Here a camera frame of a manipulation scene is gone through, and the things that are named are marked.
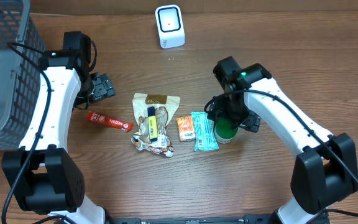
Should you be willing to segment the green lid Knorr jar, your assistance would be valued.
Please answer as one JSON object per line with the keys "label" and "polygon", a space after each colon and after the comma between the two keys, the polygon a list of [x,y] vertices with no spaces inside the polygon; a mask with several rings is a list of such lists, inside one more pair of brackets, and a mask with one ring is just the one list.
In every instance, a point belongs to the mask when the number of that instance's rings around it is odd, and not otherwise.
{"label": "green lid Knorr jar", "polygon": [[238,129],[232,129],[232,121],[228,119],[219,119],[215,122],[214,136],[218,143],[228,144],[237,134]]}

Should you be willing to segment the red snack bar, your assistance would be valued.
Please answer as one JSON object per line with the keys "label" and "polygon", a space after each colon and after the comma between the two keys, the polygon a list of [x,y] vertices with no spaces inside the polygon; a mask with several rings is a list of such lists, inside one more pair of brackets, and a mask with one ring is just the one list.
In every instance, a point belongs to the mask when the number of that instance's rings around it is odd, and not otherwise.
{"label": "red snack bar", "polygon": [[132,123],[128,123],[126,121],[122,121],[120,119],[116,119],[104,114],[96,113],[94,111],[88,112],[86,120],[92,123],[98,123],[112,128],[121,129],[125,132],[131,131],[134,126]]}

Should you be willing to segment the teal tissue packet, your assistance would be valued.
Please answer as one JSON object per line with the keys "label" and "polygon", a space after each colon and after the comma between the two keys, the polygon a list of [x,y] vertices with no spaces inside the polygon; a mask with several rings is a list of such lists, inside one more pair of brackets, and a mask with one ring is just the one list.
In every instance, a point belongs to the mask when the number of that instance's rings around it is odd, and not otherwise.
{"label": "teal tissue packet", "polygon": [[214,137],[213,122],[207,118],[205,112],[191,112],[196,133],[195,151],[216,151],[219,149]]}

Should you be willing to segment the orange snack packet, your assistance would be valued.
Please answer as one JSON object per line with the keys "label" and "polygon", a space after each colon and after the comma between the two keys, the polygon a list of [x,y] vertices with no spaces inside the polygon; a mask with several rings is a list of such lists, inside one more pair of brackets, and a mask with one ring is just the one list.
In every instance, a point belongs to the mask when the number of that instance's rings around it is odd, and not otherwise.
{"label": "orange snack packet", "polygon": [[192,116],[183,116],[177,118],[177,126],[180,141],[195,140],[196,133]]}

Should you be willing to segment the clear brown snack bag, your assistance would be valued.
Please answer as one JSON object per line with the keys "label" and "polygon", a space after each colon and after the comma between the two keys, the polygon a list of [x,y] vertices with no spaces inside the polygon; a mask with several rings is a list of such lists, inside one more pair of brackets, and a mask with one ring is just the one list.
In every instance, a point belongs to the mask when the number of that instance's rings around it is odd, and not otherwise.
{"label": "clear brown snack bag", "polygon": [[[135,121],[139,127],[131,137],[138,151],[149,151],[165,157],[172,157],[172,144],[167,134],[167,126],[180,105],[180,97],[135,93],[132,99]],[[151,142],[147,108],[153,106],[157,118],[158,139]]]}

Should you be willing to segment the yellow highlighter pen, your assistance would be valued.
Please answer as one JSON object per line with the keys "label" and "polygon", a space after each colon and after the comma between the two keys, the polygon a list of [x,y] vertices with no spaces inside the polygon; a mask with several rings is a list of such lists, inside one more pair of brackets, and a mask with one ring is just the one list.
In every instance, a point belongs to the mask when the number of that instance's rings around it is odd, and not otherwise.
{"label": "yellow highlighter pen", "polygon": [[151,142],[158,139],[157,118],[155,115],[155,108],[153,106],[147,108],[148,123],[149,123],[149,138]]}

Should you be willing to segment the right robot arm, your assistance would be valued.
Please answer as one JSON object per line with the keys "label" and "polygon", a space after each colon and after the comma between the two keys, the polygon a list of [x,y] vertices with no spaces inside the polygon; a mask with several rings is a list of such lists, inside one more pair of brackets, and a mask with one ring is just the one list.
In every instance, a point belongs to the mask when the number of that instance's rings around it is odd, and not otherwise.
{"label": "right robot arm", "polygon": [[240,128],[256,133],[264,120],[295,159],[293,198],[271,215],[246,215],[245,223],[329,223],[328,207],[358,191],[354,141],[310,119],[259,63],[241,68],[227,57],[213,74],[224,93],[205,111],[217,142],[229,143]]}

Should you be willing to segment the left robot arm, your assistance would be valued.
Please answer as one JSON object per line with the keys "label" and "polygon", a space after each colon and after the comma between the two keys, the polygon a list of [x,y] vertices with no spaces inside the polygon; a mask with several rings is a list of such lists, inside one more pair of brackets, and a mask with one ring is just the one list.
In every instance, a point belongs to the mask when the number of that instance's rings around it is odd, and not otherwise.
{"label": "left robot arm", "polygon": [[109,212],[85,194],[83,173],[67,152],[73,109],[116,94],[107,74],[93,71],[96,44],[80,31],[66,32],[60,50],[41,51],[38,62],[22,58],[40,73],[40,89],[27,132],[16,151],[5,152],[2,170],[11,189],[1,221],[15,198],[23,211],[45,215],[40,222],[112,223]]}

